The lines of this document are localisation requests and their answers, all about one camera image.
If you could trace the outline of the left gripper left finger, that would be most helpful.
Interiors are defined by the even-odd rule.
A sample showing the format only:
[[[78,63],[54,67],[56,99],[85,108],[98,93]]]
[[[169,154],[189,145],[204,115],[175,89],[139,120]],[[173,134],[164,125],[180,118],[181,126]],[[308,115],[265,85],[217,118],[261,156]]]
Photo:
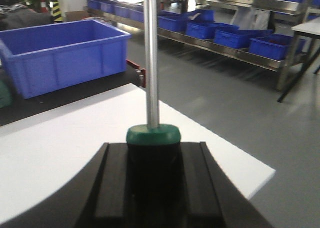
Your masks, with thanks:
[[[75,227],[132,227],[128,146],[106,143],[105,153]]]

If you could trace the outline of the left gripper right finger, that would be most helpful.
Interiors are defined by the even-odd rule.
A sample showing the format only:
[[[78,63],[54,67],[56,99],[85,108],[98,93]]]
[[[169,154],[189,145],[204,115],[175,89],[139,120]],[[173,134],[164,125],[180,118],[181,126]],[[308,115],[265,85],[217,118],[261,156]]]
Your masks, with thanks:
[[[205,142],[180,145],[187,227],[271,227],[241,194]]]

